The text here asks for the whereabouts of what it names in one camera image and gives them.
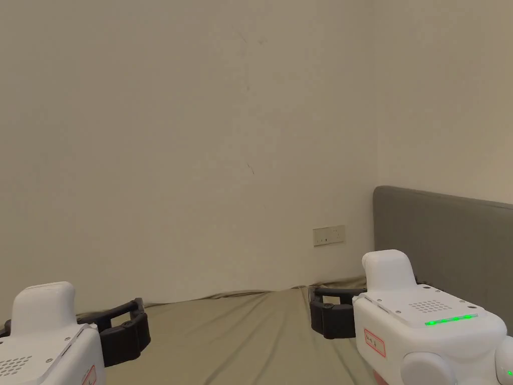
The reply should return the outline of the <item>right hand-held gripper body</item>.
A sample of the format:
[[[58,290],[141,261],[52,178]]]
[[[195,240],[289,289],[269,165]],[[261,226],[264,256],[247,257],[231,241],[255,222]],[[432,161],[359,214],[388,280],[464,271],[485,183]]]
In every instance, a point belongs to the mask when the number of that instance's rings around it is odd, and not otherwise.
[[[401,251],[367,253],[362,265],[357,349],[387,384],[512,384],[512,338],[499,316],[417,283]]]

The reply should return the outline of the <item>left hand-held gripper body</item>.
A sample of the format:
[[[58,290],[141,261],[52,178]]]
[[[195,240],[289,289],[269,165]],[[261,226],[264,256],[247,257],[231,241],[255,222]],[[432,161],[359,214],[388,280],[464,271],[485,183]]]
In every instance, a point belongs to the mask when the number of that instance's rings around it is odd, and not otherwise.
[[[31,286],[14,299],[1,338],[1,384],[105,384],[98,329],[79,324],[69,282]]]

